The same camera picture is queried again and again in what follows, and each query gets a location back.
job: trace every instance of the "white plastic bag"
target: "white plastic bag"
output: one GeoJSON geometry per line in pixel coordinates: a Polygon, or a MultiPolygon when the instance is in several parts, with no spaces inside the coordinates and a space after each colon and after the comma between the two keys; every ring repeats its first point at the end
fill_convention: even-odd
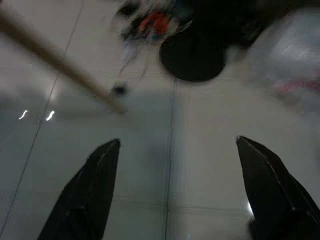
{"type": "Polygon", "coordinates": [[[267,28],[252,45],[254,84],[320,120],[320,9],[298,10],[267,28]]]}

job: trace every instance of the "black round base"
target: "black round base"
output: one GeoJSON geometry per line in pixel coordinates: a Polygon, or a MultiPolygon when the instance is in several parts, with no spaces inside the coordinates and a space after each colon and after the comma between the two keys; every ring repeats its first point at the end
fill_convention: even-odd
{"type": "Polygon", "coordinates": [[[160,60],[176,78],[199,83],[215,78],[224,69],[225,48],[220,39],[196,34],[190,27],[162,43],[160,60]]]}

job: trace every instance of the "small black object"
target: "small black object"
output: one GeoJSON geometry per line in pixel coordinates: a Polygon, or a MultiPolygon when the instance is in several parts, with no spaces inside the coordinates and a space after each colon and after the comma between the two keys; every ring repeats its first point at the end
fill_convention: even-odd
{"type": "Polygon", "coordinates": [[[124,96],[128,92],[127,86],[117,85],[112,88],[112,93],[116,96],[124,96]]]}
{"type": "Polygon", "coordinates": [[[117,16],[130,17],[132,16],[140,7],[138,2],[126,2],[116,13],[117,16]]]}

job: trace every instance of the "wooden rod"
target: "wooden rod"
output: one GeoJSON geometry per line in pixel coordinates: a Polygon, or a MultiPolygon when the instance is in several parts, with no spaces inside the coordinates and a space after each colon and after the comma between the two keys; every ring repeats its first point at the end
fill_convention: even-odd
{"type": "Polygon", "coordinates": [[[64,59],[62,60],[55,52],[49,50],[48,47],[45,47],[48,44],[44,44],[38,37],[24,30],[19,23],[13,20],[1,9],[0,31],[6,34],[13,41],[20,44],[26,50],[34,53],[49,65],[68,76],[73,82],[87,89],[102,102],[106,103],[112,110],[120,114],[124,112],[123,107],[112,97],[108,96],[106,92],[102,91],[88,74],[82,72],[71,62],[64,59]]]}

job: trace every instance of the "floor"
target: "floor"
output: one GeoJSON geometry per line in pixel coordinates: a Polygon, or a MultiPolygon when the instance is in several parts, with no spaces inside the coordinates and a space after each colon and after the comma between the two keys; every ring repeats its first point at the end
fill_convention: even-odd
{"type": "Polygon", "coordinates": [[[64,185],[114,138],[121,149],[103,239],[250,239],[238,135],[277,153],[320,206],[318,135],[298,113],[246,85],[245,57],[215,80],[190,85],[162,69],[159,46],[151,45],[119,75],[123,46],[112,21],[118,6],[1,4],[103,90],[128,81],[132,91],[118,99],[126,108],[120,117],[0,34],[0,240],[36,239],[64,185]]]}

